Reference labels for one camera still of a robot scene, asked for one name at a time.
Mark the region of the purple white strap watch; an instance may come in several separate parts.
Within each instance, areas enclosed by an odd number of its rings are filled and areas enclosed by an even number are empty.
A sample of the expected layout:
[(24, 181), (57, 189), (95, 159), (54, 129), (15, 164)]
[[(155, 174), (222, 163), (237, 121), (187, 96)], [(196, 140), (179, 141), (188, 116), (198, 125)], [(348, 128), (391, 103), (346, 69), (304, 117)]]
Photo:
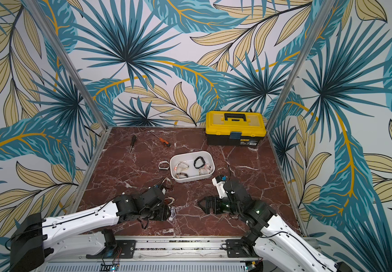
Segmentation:
[(176, 218), (176, 208), (175, 207), (171, 207), (171, 215), (168, 218), (169, 221), (174, 221)]

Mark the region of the white pink strap watch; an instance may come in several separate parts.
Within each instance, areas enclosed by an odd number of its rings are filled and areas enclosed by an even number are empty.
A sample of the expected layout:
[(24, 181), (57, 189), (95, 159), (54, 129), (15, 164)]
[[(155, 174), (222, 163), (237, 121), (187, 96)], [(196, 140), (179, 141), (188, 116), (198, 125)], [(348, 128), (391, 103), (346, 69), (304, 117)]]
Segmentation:
[(210, 164), (205, 164), (202, 168), (199, 169), (200, 175), (209, 175), (212, 174), (214, 171), (214, 167)]

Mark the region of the brown strap white dial watch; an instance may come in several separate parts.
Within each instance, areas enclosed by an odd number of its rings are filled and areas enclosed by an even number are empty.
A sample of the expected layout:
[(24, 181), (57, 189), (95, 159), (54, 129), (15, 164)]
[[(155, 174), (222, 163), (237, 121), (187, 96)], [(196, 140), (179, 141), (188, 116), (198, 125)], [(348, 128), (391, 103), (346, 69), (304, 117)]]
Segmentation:
[(178, 172), (175, 174), (175, 177), (177, 179), (187, 179), (187, 178), (189, 178), (189, 175), (185, 172)]

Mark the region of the black strap watch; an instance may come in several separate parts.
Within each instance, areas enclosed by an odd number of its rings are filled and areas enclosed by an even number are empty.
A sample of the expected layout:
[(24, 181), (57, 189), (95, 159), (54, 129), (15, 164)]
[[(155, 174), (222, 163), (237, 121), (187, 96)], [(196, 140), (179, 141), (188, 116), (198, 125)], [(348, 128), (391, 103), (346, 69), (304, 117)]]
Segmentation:
[(206, 161), (202, 156), (198, 156), (193, 162), (194, 168), (199, 170), (206, 165)]

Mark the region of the beige strap watch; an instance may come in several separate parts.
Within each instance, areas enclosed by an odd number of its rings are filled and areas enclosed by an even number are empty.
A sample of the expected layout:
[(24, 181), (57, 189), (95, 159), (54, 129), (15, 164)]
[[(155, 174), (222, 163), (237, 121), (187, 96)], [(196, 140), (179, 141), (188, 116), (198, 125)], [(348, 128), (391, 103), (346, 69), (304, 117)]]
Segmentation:
[(179, 162), (175, 167), (174, 167), (174, 171), (175, 173), (180, 173), (180, 172), (184, 172), (186, 170), (189, 169), (189, 164), (186, 162)]

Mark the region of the cream strap watch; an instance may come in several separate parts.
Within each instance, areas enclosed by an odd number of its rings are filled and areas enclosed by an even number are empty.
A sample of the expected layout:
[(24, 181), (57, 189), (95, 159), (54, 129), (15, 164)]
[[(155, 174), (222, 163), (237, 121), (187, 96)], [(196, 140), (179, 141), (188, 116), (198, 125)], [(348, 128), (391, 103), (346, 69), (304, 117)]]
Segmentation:
[(173, 205), (174, 202), (175, 202), (175, 199), (174, 199), (173, 197), (166, 197), (166, 198), (165, 198), (165, 201), (164, 201), (164, 203), (165, 203), (167, 206)]

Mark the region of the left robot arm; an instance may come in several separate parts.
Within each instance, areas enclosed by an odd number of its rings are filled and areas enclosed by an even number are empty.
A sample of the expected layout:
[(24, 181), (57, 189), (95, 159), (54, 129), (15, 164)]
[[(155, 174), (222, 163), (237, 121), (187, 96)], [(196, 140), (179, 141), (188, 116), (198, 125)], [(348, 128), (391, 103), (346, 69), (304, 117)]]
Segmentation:
[(30, 272), (56, 253), (56, 245), (97, 228), (132, 221), (166, 221), (171, 210), (165, 203), (166, 188), (155, 185), (141, 194), (122, 194), (111, 201), (74, 214), (27, 216), (10, 238), (11, 272)]

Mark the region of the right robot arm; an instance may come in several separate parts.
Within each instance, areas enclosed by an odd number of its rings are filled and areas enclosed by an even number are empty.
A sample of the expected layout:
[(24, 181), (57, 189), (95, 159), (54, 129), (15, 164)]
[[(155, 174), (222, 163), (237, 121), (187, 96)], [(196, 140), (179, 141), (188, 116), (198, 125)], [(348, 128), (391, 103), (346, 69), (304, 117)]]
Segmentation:
[(249, 230), (239, 240), (240, 251), (270, 261), (284, 272), (349, 272), (344, 262), (335, 262), (298, 235), (266, 202), (254, 199), (235, 177), (219, 175), (212, 180), (216, 196), (198, 201), (205, 214), (229, 214)]

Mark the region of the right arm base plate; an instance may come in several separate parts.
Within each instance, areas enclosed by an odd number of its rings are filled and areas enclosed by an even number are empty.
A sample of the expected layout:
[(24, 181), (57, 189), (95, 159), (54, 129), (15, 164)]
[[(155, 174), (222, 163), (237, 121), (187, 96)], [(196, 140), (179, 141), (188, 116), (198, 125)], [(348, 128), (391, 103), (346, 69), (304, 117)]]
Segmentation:
[(222, 247), (228, 258), (258, 258), (253, 247), (242, 239), (227, 239)]

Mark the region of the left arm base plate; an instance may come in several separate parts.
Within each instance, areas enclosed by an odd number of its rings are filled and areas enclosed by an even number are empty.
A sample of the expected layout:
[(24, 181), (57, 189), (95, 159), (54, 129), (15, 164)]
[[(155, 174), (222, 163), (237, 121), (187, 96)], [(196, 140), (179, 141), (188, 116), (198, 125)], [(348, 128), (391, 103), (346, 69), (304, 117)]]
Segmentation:
[(86, 255), (86, 259), (132, 259), (134, 256), (136, 243), (136, 240), (117, 240), (115, 245), (106, 246), (100, 253), (96, 255)]

